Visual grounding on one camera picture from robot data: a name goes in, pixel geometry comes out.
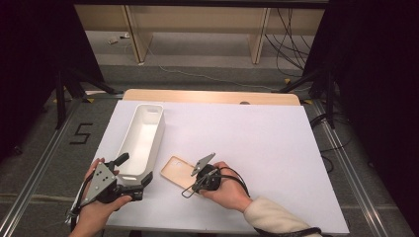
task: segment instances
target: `black strap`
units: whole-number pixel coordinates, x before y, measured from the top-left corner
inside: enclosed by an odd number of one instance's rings
[[[312,227],[312,228],[308,228],[308,229],[304,229],[304,230],[299,230],[299,231],[296,231],[296,232],[281,233],[281,234],[270,233],[270,232],[267,232],[265,230],[258,229],[258,228],[255,228],[255,230],[259,234],[261,234],[263,236],[268,236],[268,237],[303,237],[303,236],[307,236],[307,235],[311,235],[311,234],[320,234],[321,235],[321,229],[317,228],[317,227]]]

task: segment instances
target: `hand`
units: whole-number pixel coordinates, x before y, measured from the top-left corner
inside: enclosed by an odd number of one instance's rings
[[[218,162],[213,164],[216,168],[228,167],[225,162]],[[237,174],[229,169],[222,169],[221,175],[229,175],[237,178]],[[201,190],[200,194],[220,204],[227,209],[235,209],[244,212],[247,206],[252,202],[252,199],[246,194],[243,187],[234,180],[228,178],[221,179],[221,185],[216,191]]]
[[[104,163],[105,159],[96,159],[92,163],[89,171],[87,171],[84,177],[85,180],[95,170],[99,162]],[[89,186],[90,184],[86,187],[83,198],[86,196],[86,193],[89,190]],[[70,236],[94,236],[97,232],[105,227],[105,224],[112,212],[121,208],[131,200],[131,196],[122,196],[111,203],[101,203],[99,201],[94,201],[83,206],[79,215],[78,223]]]

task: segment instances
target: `aluminum rail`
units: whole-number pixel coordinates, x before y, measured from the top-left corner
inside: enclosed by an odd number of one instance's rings
[[[25,183],[24,187],[22,188],[22,191],[19,193],[12,207],[9,209],[9,212],[3,218],[2,224],[0,226],[0,236],[12,236],[31,200],[33,193],[40,184],[43,174],[48,168],[52,156],[60,143],[62,135],[67,130],[68,124],[71,121],[77,109],[79,108],[80,104],[81,99],[73,100],[71,102],[71,105],[68,109],[67,120],[64,121],[61,129],[55,131],[54,135],[52,136],[52,139],[49,141],[48,146],[43,152],[40,161],[38,162],[34,171],[31,173],[30,177],[28,178],[27,182]]]
[[[324,108],[322,107],[319,101],[314,101],[315,109],[317,114],[323,115],[325,113]],[[342,142],[339,139],[338,134],[334,129],[330,127],[327,122],[324,122],[323,129],[326,132],[326,135],[332,144],[333,147],[342,147]],[[384,225],[381,221],[381,217],[375,208],[373,201],[369,197],[363,183],[361,182],[360,177],[358,176],[354,166],[351,163],[351,159],[348,157],[345,148],[339,148],[335,150],[337,159],[345,173],[345,176],[348,180],[349,185],[351,186],[352,192],[355,195],[355,198],[358,201],[358,204],[364,213],[364,216],[367,220],[367,223],[370,225],[370,228],[376,237],[386,237],[389,236],[387,231],[384,228]]]

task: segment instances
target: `person's right hand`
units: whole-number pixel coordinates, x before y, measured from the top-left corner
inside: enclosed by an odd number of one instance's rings
[[[217,162],[213,164],[216,168],[221,169],[228,167],[225,162]],[[237,174],[229,169],[222,169],[221,175],[229,175],[237,177]],[[221,179],[221,185],[216,191],[201,190],[200,194],[220,204],[227,209],[235,209],[244,212],[247,206],[252,202],[252,199],[246,194],[243,187],[236,181],[228,178]]]

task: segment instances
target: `person's left hand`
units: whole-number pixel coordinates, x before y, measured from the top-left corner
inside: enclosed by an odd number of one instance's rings
[[[85,180],[95,170],[99,162],[104,163],[105,159],[96,159],[92,163],[84,177]],[[87,190],[89,190],[89,185],[86,186],[86,192],[83,197],[86,195]],[[131,196],[122,196],[111,203],[101,203],[96,200],[83,206],[80,211],[77,225],[73,232],[71,232],[70,236],[94,236],[97,232],[105,227],[105,224],[112,212],[121,208],[131,200]]]

